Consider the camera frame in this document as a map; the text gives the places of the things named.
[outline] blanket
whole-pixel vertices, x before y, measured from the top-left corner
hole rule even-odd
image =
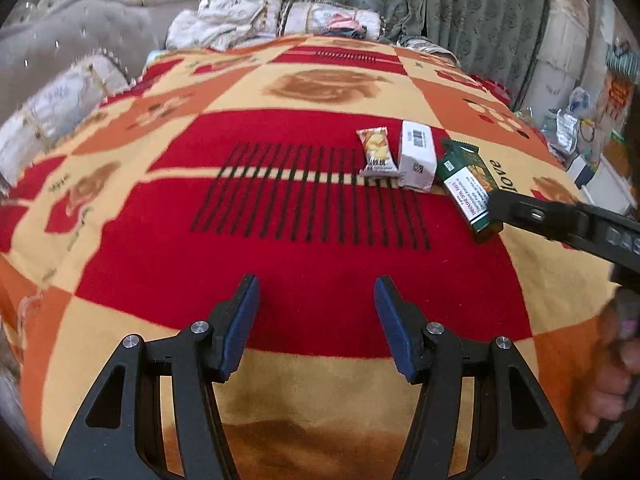
[[[239,370],[215,386],[243,479],[390,478],[419,386],[376,316],[382,274],[459,336],[513,340],[576,435],[572,388],[609,266],[510,226],[477,245],[441,187],[360,178],[356,130],[386,126],[397,157],[402,120],[428,124],[439,155],[447,137],[479,146],[503,189],[579,199],[535,134],[448,60],[314,36],[162,56],[36,161],[0,207],[0,308],[47,456],[125,335],[175,334],[246,272],[260,309]],[[179,472],[170,380],[161,390]]]

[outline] metal bolt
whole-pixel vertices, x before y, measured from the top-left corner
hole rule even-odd
[[[499,335],[497,338],[495,338],[495,343],[499,348],[502,348],[503,350],[508,350],[509,348],[511,348],[511,339],[503,335]]]
[[[540,209],[533,209],[531,211],[531,219],[535,220],[536,222],[542,222],[545,219],[545,214],[540,211]]]
[[[122,340],[122,346],[124,348],[133,348],[134,346],[138,346],[140,342],[140,338],[135,334],[129,334]]]
[[[191,331],[194,334],[202,334],[207,330],[209,330],[209,323],[207,323],[206,321],[196,321],[191,325]]]
[[[427,323],[427,332],[430,334],[440,335],[444,332],[444,327],[437,321],[431,321],[430,323]]]

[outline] blue gripper pad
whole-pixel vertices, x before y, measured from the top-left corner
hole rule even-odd
[[[396,368],[408,382],[413,383],[417,369],[412,359],[411,337],[382,278],[376,279],[374,302],[382,330],[385,332],[386,343],[389,345],[391,355],[396,362]]]
[[[220,373],[225,380],[238,370],[259,303],[260,282],[254,276],[240,301],[236,315],[226,331],[222,363],[220,364]]]

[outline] human hand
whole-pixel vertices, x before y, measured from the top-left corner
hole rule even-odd
[[[637,303],[640,308],[640,296],[628,289],[625,293],[625,299]],[[618,343],[620,329],[620,319],[614,300],[611,300],[598,320],[600,339],[594,348],[593,365],[578,402],[577,423],[587,433],[593,433],[602,419],[620,418],[631,377],[640,375],[640,339]]]

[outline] white box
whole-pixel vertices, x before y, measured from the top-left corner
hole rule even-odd
[[[398,150],[399,186],[430,190],[437,166],[431,128],[412,121],[402,121]]]

